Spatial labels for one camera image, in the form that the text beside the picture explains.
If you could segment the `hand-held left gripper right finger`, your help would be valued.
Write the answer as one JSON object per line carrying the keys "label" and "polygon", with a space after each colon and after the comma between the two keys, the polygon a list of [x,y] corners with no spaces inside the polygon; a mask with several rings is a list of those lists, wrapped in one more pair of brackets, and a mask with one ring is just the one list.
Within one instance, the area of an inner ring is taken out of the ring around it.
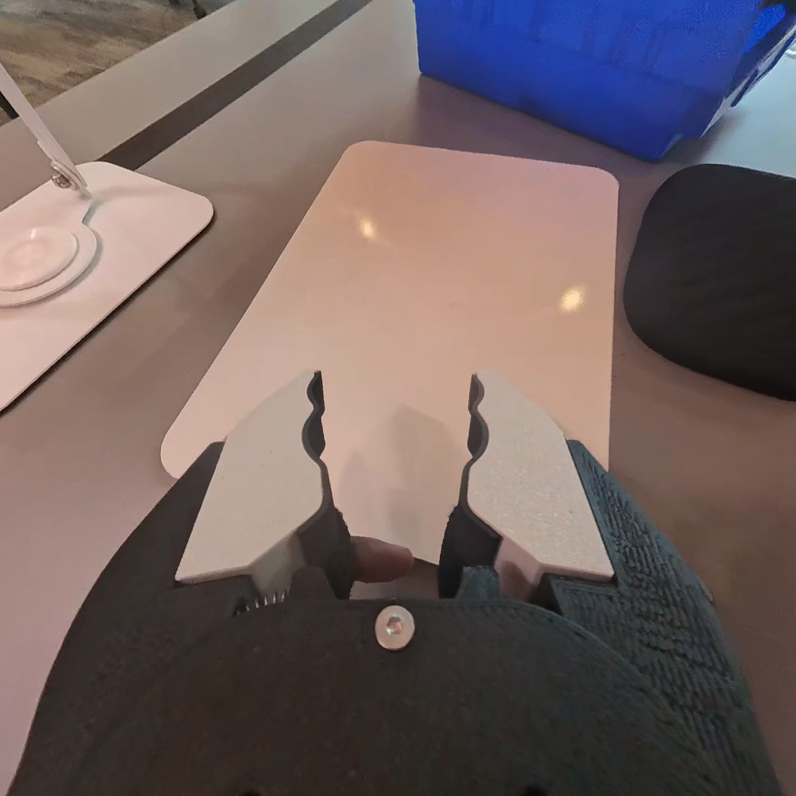
{"label": "hand-held left gripper right finger", "polygon": [[592,505],[562,430],[503,377],[471,377],[470,426],[459,497],[445,528],[439,596],[481,568],[498,593],[532,602],[547,576],[614,580]]}

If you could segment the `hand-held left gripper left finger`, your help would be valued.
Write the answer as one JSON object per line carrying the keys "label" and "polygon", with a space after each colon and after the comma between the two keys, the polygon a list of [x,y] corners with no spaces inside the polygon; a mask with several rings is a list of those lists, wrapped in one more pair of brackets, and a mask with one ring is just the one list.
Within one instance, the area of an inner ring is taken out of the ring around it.
{"label": "hand-held left gripper left finger", "polygon": [[322,373],[305,371],[227,435],[176,582],[245,576],[261,600],[284,600],[308,567],[349,596],[353,545],[322,459],[324,409]]}

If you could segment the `white whiteboard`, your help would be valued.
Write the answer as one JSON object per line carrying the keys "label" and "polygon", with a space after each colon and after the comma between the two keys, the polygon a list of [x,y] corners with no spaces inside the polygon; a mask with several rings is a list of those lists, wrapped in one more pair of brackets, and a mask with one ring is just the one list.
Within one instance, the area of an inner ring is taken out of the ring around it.
{"label": "white whiteboard", "polygon": [[608,463],[618,226],[619,183],[595,167],[350,146],[165,434],[166,471],[320,371],[349,529],[437,561],[473,373]]}

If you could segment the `blue plastic storage bin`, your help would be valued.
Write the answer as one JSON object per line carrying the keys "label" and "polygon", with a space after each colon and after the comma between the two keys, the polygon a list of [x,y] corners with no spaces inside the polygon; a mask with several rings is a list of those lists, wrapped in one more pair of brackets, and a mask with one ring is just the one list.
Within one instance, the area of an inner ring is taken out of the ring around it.
{"label": "blue plastic storage bin", "polygon": [[647,162],[794,44],[794,2],[417,1],[420,72]]}

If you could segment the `person's left hand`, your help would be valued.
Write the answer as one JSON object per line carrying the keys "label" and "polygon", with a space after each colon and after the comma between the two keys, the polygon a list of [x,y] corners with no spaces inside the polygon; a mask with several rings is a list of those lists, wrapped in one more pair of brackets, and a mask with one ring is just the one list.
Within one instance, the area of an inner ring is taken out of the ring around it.
{"label": "person's left hand", "polygon": [[412,551],[404,546],[363,536],[352,536],[350,541],[356,582],[394,582],[408,575],[415,566]]}

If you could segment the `black textured cushion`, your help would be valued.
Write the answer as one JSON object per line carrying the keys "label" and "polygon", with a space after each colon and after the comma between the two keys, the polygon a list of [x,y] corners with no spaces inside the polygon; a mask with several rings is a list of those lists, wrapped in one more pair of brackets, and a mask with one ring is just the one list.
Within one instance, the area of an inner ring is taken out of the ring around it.
{"label": "black textured cushion", "polygon": [[669,362],[794,402],[794,177],[720,164],[669,177],[643,214],[623,306]]}

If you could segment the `white metal desk stand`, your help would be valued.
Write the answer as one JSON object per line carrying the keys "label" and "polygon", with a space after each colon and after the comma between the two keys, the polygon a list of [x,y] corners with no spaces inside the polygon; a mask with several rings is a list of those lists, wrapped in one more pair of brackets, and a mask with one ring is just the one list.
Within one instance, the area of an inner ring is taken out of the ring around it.
{"label": "white metal desk stand", "polygon": [[209,226],[209,199],[104,162],[74,164],[5,67],[2,96],[50,177],[1,212],[5,410]]}

